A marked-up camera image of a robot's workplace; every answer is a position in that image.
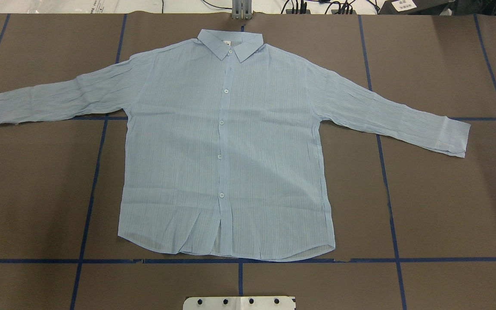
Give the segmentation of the black label box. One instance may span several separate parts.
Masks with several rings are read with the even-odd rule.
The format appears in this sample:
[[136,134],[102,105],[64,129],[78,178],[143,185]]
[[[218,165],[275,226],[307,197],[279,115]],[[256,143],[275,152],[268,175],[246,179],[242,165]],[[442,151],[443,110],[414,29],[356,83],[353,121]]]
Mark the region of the black label box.
[[385,0],[378,15],[439,15],[454,0]]

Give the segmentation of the grey aluminium frame post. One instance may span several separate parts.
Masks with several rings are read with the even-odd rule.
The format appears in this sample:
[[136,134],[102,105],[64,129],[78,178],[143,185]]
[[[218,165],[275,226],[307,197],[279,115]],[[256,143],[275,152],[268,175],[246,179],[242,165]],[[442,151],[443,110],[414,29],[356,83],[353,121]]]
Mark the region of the grey aluminium frame post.
[[252,0],[232,0],[232,19],[252,19]]

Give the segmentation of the light blue button shirt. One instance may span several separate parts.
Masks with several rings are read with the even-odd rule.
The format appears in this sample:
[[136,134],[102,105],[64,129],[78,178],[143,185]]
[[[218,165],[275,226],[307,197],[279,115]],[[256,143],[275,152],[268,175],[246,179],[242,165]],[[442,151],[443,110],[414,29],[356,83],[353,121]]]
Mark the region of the light blue button shirt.
[[471,128],[262,34],[208,29],[67,82],[0,93],[0,124],[119,110],[128,120],[118,236],[163,254],[271,262],[336,247],[322,121],[458,158]]

